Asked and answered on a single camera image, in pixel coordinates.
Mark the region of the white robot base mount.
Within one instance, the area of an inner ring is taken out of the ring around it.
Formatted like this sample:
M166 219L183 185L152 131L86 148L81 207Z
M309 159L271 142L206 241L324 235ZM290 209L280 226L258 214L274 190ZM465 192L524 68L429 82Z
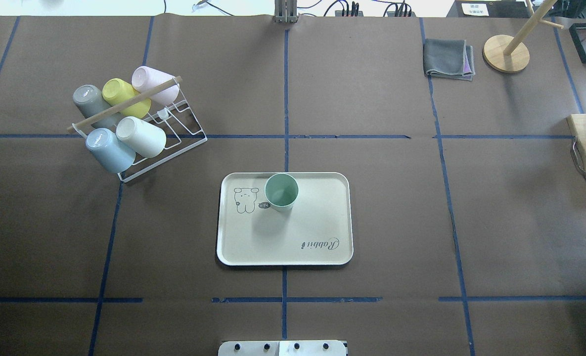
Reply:
M219 356L347 356L347 342L340 340L227 341Z

